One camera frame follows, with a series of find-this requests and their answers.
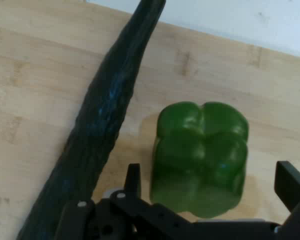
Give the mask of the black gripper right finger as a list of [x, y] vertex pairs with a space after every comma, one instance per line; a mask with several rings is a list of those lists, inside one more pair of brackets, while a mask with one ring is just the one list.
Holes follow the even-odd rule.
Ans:
[[300, 240], [300, 172], [289, 161], [278, 161], [274, 191], [290, 212], [278, 228], [278, 240]]

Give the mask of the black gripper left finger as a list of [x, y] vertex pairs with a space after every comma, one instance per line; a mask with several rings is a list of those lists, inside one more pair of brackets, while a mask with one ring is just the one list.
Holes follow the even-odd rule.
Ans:
[[61, 214], [56, 240], [195, 240], [193, 223], [159, 204], [141, 199], [140, 164], [128, 166], [123, 189], [98, 203], [69, 201]]

